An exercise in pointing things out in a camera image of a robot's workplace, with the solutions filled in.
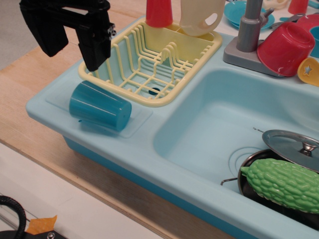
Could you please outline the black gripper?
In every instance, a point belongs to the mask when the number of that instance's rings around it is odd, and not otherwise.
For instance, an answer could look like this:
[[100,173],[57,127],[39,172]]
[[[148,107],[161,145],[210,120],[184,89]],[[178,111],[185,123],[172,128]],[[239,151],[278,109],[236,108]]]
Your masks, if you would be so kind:
[[[65,10],[65,7],[88,13],[76,13]],[[111,56],[111,40],[116,32],[109,19],[110,3],[107,0],[21,0],[20,9],[30,32],[49,57],[55,56],[68,44],[63,24],[53,19],[64,15],[64,25],[76,31],[89,71],[97,70]]]

